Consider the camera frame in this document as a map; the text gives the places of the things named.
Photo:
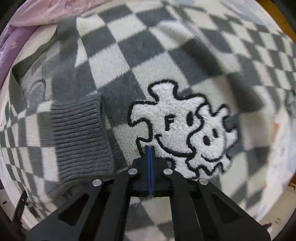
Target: embroidered mouth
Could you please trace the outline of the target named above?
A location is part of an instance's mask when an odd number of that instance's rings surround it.
[[[161,134],[156,134],[156,135],[154,136],[154,138],[157,140],[157,143],[159,144],[159,146],[160,146],[165,152],[167,152],[167,153],[169,153],[169,154],[172,154],[173,156],[176,156],[176,157],[186,157],[186,158],[188,158],[188,157],[191,157],[192,155],[195,155],[195,153],[182,153],[182,152],[177,152],[177,151],[171,150],[170,148],[166,147],[166,146],[161,142],[160,137],[162,137]],[[207,161],[207,162],[217,162],[217,161],[219,161],[220,159],[223,158],[223,155],[224,155],[224,151],[222,152],[222,154],[221,154],[219,157],[217,157],[217,158],[213,158],[213,159],[209,159],[209,158],[203,156],[202,154],[201,154],[200,156],[201,156],[205,161]]]
[[[157,140],[159,146],[167,153],[169,154],[172,154],[173,156],[176,156],[176,157],[190,157],[192,156],[193,153],[182,153],[182,152],[177,152],[177,151],[174,151],[174,150],[171,150],[170,148],[164,146],[164,144],[161,142],[160,138],[159,137],[162,137],[161,134],[156,134],[154,136],[154,138]]]

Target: black outline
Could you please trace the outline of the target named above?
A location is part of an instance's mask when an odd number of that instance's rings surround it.
[[[211,107],[210,103],[208,102],[207,97],[206,97],[205,95],[203,95],[203,94],[194,93],[194,94],[187,95],[187,96],[185,96],[185,97],[178,96],[178,88],[179,88],[178,83],[175,82],[174,80],[170,80],[170,79],[163,79],[163,80],[160,80],[160,81],[156,81],[156,82],[154,82],[154,83],[152,83],[152,84],[150,84],[150,85],[148,86],[148,88],[147,88],[148,93],[149,93],[149,94],[155,99],[155,102],[153,102],[153,101],[146,101],[146,100],[136,100],[136,101],[134,101],[134,102],[129,106],[129,108],[128,108],[128,119],[127,119],[127,122],[128,122],[128,125],[129,125],[130,127],[134,127],[135,125],[137,125],[138,123],[143,122],[143,121],[146,122],[146,124],[147,124],[147,126],[148,126],[148,138],[146,139],[146,138],[143,138],[143,137],[137,137],[137,139],[136,139],[136,145],[137,145],[137,148],[138,148],[138,150],[139,150],[140,155],[141,155],[141,156],[144,156],[144,152],[143,152],[143,150],[142,150],[142,147],[141,147],[140,141],[143,141],[143,142],[151,142],[151,141],[153,140],[153,126],[152,126],[150,120],[148,120],[148,119],[146,119],[146,118],[144,118],[144,117],[142,117],[142,118],[140,118],[140,119],[138,119],[138,120],[132,122],[132,121],[131,121],[131,113],[132,113],[132,110],[133,110],[134,106],[137,105],[137,104],[157,105],[158,102],[159,102],[159,96],[158,96],[155,92],[153,92],[152,88],[153,88],[155,85],[158,85],[158,84],[161,84],[161,83],[171,83],[171,84],[174,85],[172,94],[173,94],[173,96],[174,96],[174,98],[175,98],[176,100],[188,100],[188,99],[191,99],[191,98],[194,98],[194,97],[202,97],[202,98],[204,98],[205,101],[204,101],[202,104],[200,104],[200,105],[197,107],[196,111],[195,111],[195,115],[196,115],[196,117],[197,117],[198,119],[200,119],[200,126],[199,126],[199,128],[197,128],[196,130],[190,132],[190,133],[188,134],[188,136],[187,136],[187,139],[186,139],[186,144],[187,144],[187,146],[192,150],[192,153],[179,153],[179,152],[175,152],[175,151],[173,151],[173,150],[169,150],[167,147],[163,146],[162,142],[159,140],[159,137],[161,136],[161,134],[156,134],[156,135],[154,136],[154,138],[157,140],[157,142],[158,142],[158,144],[160,145],[160,147],[161,147],[165,152],[167,152],[167,153],[169,153],[169,154],[172,154],[173,156],[176,156],[176,157],[185,157],[185,158],[187,158],[187,159],[185,160],[185,163],[187,164],[188,169],[191,170],[191,171],[193,171],[193,172],[195,172],[196,175],[197,175],[196,177],[194,177],[194,178],[192,178],[192,179],[199,178],[199,176],[200,176],[200,174],[199,174],[199,170],[200,170],[200,169],[204,170],[204,172],[205,172],[208,176],[211,176],[211,175],[216,171],[217,168],[220,168],[220,172],[221,172],[221,173],[224,173],[223,164],[222,164],[221,162],[217,163],[217,165],[214,166],[214,168],[213,168],[212,171],[210,171],[210,170],[209,170],[206,166],[204,166],[204,165],[199,165],[197,168],[192,168],[192,167],[190,166],[189,161],[190,161],[191,159],[193,159],[193,158],[195,157],[196,153],[197,153],[196,148],[195,148],[194,146],[192,146],[191,143],[190,143],[190,138],[191,138],[191,136],[192,136],[193,134],[199,132],[199,131],[203,128],[203,125],[204,125],[204,119],[203,119],[202,116],[200,116],[200,114],[199,114],[198,112],[199,112],[200,108],[202,108],[202,107],[205,106],[205,105],[208,105],[208,106],[209,106],[209,113],[211,114],[212,117],[215,117],[215,116],[221,111],[221,109],[226,108],[227,111],[228,111],[228,114],[222,118],[222,125],[223,125],[224,129],[225,129],[226,132],[228,132],[228,133],[231,132],[233,129],[237,129],[237,126],[236,126],[236,125],[233,125],[233,127],[230,128],[230,129],[227,128],[226,125],[225,125],[226,120],[227,120],[228,117],[230,116],[230,108],[229,108],[226,104],[222,104],[216,112],[212,112],[212,107]],[[219,158],[216,158],[216,159],[213,159],[213,160],[209,160],[209,159],[207,159],[207,158],[205,158],[205,157],[203,157],[203,156],[201,156],[201,157],[202,157],[203,159],[205,159],[207,162],[216,162],[216,161],[220,160],[220,159],[223,157],[223,155],[225,154],[226,158],[229,159],[229,160],[231,161],[231,158],[230,158],[230,156],[227,154],[227,152],[228,152],[228,150],[229,150],[232,146],[234,146],[234,145],[237,143],[237,141],[238,141],[238,139],[239,139],[239,132],[237,132],[237,134],[238,134],[237,140],[236,140],[231,146],[229,146],[227,149],[224,148],[224,151],[223,151],[222,155],[221,155]],[[175,162],[175,160],[174,160],[173,158],[166,158],[166,159],[172,162],[172,166],[173,166],[173,168],[176,167],[176,162]]]

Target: purple fabric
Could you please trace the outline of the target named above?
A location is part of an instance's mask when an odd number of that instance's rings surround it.
[[[0,40],[0,89],[16,56],[38,26],[8,28]]]

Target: white fuzzy embroidered character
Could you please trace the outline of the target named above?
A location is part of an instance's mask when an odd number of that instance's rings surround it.
[[[137,137],[141,155],[145,145],[154,145],[156,155],[172,162],[184,177],[197,179],[224,172],[231,166],[227,150],[237,141],[236,128],[227,129],[229,109],[221,105],[212,112],[206,97],[179,97],[178,85],[162,80],[148,87],[151,101],[135,101],[128,110],[128,124],[146,122],[149,137]]]

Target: blue strip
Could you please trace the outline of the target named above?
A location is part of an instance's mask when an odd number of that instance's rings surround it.
[[[149,195],[151,195],[152,190],[151,190],[151,163],[150,163],[150,150],[151,147],[148,146],[148,191],[149,191]]]
[[[151,176],[151,195],[153,196],[154,195],[154,183],[155,183],[155,180],[154,180],[154,169],[153,169],[153,155],[152,155],[152,149],[151,147],[149,148],[150,149],[150,168],[151,168],[151,171],[150,171],[150,176]]]

